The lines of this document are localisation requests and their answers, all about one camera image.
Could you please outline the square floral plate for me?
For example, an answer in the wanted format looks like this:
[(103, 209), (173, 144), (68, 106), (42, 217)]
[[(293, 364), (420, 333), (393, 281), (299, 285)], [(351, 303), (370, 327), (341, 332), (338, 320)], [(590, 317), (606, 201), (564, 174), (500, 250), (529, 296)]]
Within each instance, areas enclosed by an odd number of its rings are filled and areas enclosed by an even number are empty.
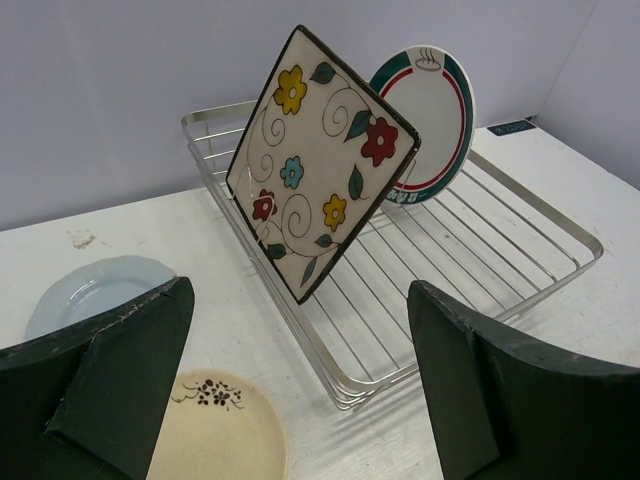
[(289, 35), (226, 174), (244, 224), (302, 304), (421, 146), (415, 127), (304, 25)]

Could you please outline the light blue scalloped plate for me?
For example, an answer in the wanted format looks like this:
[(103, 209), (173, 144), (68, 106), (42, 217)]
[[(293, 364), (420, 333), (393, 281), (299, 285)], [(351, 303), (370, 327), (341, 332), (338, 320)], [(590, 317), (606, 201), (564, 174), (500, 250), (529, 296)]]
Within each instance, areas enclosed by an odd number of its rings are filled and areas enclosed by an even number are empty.
[(25, 330), (32, 340), (104, 313), (176, 276), (158, 260), (124, 255), (99, 260), (52, 284), (36, 304)]

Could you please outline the cream plate with flowers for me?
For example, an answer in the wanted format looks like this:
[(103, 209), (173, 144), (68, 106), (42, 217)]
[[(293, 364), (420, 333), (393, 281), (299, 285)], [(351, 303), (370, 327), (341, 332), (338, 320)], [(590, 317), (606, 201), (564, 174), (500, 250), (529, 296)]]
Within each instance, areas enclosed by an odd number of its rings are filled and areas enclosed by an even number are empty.
[(287, 475), (284, 429), (261, 390), (221, 370), (176, 376), (149, 479), (285, 479)]

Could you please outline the white plate teal rim back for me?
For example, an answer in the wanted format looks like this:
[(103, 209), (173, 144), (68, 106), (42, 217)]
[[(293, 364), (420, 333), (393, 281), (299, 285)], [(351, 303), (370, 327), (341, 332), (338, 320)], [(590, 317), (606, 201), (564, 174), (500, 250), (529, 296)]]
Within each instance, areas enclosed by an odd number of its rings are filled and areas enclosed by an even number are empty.
[(437, 196), (461, 171), (475, 132), (470, 78), (449, 52), (432, 45), (401, 50), (369, 85), (413, 125), (421, 147), (386, 200), (412, 205)]

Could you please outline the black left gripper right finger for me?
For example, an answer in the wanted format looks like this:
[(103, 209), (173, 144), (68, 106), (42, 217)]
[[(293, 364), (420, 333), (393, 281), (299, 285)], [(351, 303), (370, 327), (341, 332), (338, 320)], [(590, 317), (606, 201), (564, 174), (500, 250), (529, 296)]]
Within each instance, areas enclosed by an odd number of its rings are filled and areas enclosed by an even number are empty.
[(635, 479), (639, 371), (551, 345), (432, 284), (407, 298), (447, 479)]

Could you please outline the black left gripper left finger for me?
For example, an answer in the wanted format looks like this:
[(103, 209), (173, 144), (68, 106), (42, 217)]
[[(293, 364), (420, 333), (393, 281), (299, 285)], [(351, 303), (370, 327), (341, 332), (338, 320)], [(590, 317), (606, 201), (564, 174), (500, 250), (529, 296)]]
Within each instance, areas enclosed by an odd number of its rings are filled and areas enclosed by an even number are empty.
[(194, 305), (177, 277), (2, 349), (2, 478), (145, 478)]

